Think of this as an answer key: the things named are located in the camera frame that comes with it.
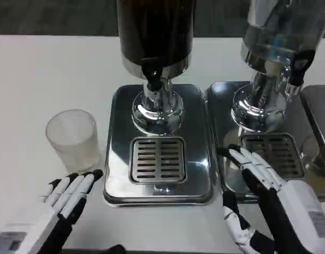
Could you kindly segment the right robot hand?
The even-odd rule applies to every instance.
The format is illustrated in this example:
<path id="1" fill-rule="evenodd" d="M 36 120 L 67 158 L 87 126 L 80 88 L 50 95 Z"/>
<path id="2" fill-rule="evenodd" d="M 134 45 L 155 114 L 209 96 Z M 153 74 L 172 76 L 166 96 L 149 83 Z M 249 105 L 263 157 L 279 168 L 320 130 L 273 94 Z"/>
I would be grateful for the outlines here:
<path id="1" fill-rule="evenodd" d="M 238 167 L 272 234 L 254 229 L 241 215 L 236 194 L 224 191 L 224 221 L 241 252 L 325 253 L 325 212 L 309 184 L 284 180 L 258 153 L 237 145 L 218 148 L 217 155 Z"/>

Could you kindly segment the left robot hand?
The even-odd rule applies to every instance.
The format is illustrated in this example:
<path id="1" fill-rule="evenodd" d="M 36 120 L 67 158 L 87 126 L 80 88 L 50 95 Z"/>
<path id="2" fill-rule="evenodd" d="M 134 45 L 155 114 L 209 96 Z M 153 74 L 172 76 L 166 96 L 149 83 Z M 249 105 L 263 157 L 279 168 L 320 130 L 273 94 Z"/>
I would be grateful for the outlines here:
<path id="1" fill-rule="evenodd" d="M 33 203 L 0 230 L 0 253 L 61 253 L 101 169 L 49 182 Z"/>

